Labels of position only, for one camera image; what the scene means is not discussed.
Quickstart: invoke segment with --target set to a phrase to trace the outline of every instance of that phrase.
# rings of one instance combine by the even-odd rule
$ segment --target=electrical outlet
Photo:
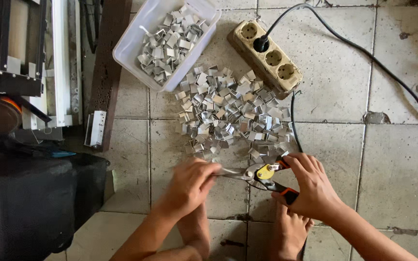
[[[266,31],[256,21],[242,21],[228,34],[227,40],[264,85],[270,87],[279,99],[284,99],[301,82],[302,74],[270,36],[268,50],[257,52],[253,49],[254,40],[264,34]]]

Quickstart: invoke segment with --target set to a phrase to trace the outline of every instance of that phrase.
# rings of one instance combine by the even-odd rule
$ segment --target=metal scrap
[[[192,13],[186,4],[181,9],[167,14],[162,24],[154,34],[140,26],[146,34],[142,53],[137,57],[141,68],[160,85],[164,85],[170,78],[208,28],[206,20],[201,20]],[[191,85],[196,80],[187,79],[183,90],[198,92]]]
[[[175,131],[191,136],[184,146],[195,157],[216,154],[245,139],[262,144],[249,151],[254,162],[275,161],[287,153],[292,141],[291,125],[282,122],[290,117],[289,109],[280,106],[262,81],[256,81],[253,71],[240,81],[232,72],[197,65],[186,75],[175,95],[183,108]]]

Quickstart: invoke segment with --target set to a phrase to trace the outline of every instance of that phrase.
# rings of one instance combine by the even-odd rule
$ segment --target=plastic container
[[[188,53],[171,77],[160,86],[153,77],[141,69],[141,64],[136,58],[141,55],[145,27],[150,33],[155,33],[157,27],[162,25],[167,13],[180,9],[185,3],[189,9],[201,19],[206,19],[209,29],[205,32],[193,49]],[[123,68],[126,68],[149,88],[157,92],[171,92],[183,80],[188,71],[209,44],[212,35],[216,31],[216,23],[220,19],[222,11],[217,10],[210,0],[147,0],[135,15],[135,18],[125,33],[120,38],[113,51],[113,57]]]

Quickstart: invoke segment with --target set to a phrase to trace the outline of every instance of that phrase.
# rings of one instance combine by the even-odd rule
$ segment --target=wire
[[[367,55],[372,61],[374,61],[376,64],[378,64],[380,66],[380,68],[382,68],[388,75],[391,76],[391,78],[393,78],[395,81],[397,81],[401,86],[403,86],[404,89],[406,89],[406,91],[409,92],[410,95],[412,95],[412,97],[415,99],[415,101],[417,102],[418,105],[418,97],[417,95],[415,95],[414,91],[411,90],[400,78],[398,78],[396,75],[394,75],[388,68],[386,68],[386,66],[384,66],[377,58],[375,58],[374,55],[372,55],[369,51],[365,50],[363,47],[351,42],[350,40],[342,37],[341,35],[339,35],[338,33],[335,32],[335,30],[333,30],[326,21],[323,20],[322,16],[320,16],[317,11],[314,9],[314,7],[312,7],[309,4],[297,4],[293,7],[291,7],[290,9],[286,10],[275,22],[274,24],[269,28],[269,30],[267,31],[267,33],[265,34],[266,38],[267,36],[272,32],[272,30],[275,28],[275,26],[280,22],[280,20],[282,20],[282,18],[284,16],[286,16],[289,12],[294,11],[296,9],[300,9],[300,8],[307,8],[309,10],[312,11],[312,13],[314,13],[314,15],[317,17],[317,19],[319,19],[319,21],[327,28],[327,30],[332,33],[336,38],[342,40],[343,42],[345,42],[348,45],[351,45],[352,47],[362,51],[365,55]],[[293,121],[293,102],[294,102],[294,96],[295,94],[293,93],[293,97],[291,98],[291,120],[293,122],[293,128],[294,128],[294,121]],[[296,131],[294,131],[294,136],[296,138],[296,141],[298,143],[299,149],[301,150],[301,145],[299,144],[299,140],[296,137]]]
[[[296,140],[296,144],[298,144],[299,152],[303,152],[301,143],[299,142],[299,139],[298,139],[298,134],[296,134],[296,126],[294,124],[294,97],[296,97],[296,93],[293,90],[293,97],[291,98],[291,125],[293,127],[293,135],[294,135],[294,139]]]

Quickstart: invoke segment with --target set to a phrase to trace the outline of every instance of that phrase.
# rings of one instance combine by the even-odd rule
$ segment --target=tiled floor
[[[286,7],[302,0],[218,0],[224,9],[217,31],[198,62],[246,73],[247,64],[226,41],[242,20],[270,26]],[[309,0],[337,32],[369,51],[414,90],[418,86],[418,7],[406,0]],[[134,1],[136,12],[142,0]],[[335,39],[308,10],[291,13],[272,34],[304,74],[295,116],[304,150],[322,161],[343,201],[418,257],[418,107],[369,59]],[[289,99],[282,102],[289,104]],[[173,94],[150,92],[123,70],[110,151],[116,194],[77,234],[67,253],[49,260],[107,260],[138,226],[184,157],[185,136],[174,133],[179,106]],[[392,124],[366,124],[368,111],[385,113]],[[214,160],[246,167],[249,144],[238,141]],[[291,171],[274,176],[297,189]],[[265,260],[274,203],[268,192],[220,178],[208,196],[212,259]],[[249,214],[252,221],[227,220]],[[336,231],[317,222],[307,239],[305,260],[360,260]],[[243,246],[222,246],[225,240]],[[174,229],[164,248],[179,246]]]

